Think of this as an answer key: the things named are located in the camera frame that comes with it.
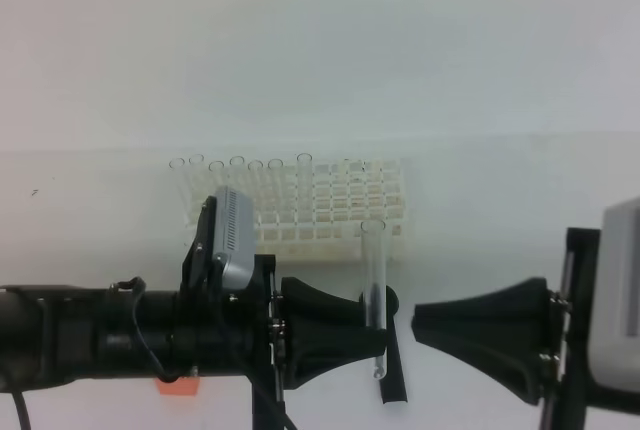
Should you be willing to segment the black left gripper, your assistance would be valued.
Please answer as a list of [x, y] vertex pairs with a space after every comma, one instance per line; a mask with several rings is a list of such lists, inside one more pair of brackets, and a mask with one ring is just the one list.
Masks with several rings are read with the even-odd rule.
[[[198, 322], [194, 364], [203, 376], [236, 375], [252, 391], [254, 429], [288, 429], [280, 370], [274, 361], [279, 323], [272, 309], [275, 259], [255, 253], [248, 286], [222, 287], [221, 265], [212, 258], [216, 199], [202, 203], [192, 244], [182, 264], [180, 303]], [[382, 355], [386, 331], [365, 325], [359, 301], [320, 291], [295, 277], [281, 280], [283, 313], [319, 322], [291, 322], [283, 370], [285, 390], [296, 390], [334, 369]]]

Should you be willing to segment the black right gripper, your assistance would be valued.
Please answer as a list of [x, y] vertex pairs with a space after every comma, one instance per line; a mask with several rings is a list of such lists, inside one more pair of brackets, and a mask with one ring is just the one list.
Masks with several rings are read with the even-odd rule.
[[[601, 232], [570, 228], [566, 234], [561, 290], [552, 305], [562, 311], [555, 382], [544, 387], [541, 429], [583, 429], [589, 408], [639, 414], [639, 394], [604, 387], [589, 370], [587, 347]], [[543, 278], [488, 294], [415, 306], [417, 342], [485, 374], [522, 401], [542, 397], [539, 357], [548, 340], [550, 292]]]

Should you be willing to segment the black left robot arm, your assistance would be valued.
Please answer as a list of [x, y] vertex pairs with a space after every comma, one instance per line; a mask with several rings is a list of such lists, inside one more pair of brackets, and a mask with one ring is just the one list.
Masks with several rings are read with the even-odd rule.
[[250, 252], [234, 271], [216, 251], [237, 238], [238, 197], [208, 197], [176, 291], [143, 279], [104, 289], [5, 286], [1, 290], [1, 389], [30, 425], [24, 393], [81, 379], [243, 376], [252, 425], [289, 429], [284, 394], [341, 366], [381, 356], [384, 330], [369, 326], [359, 301], [295, 278], [278, 279], [271, 255]]

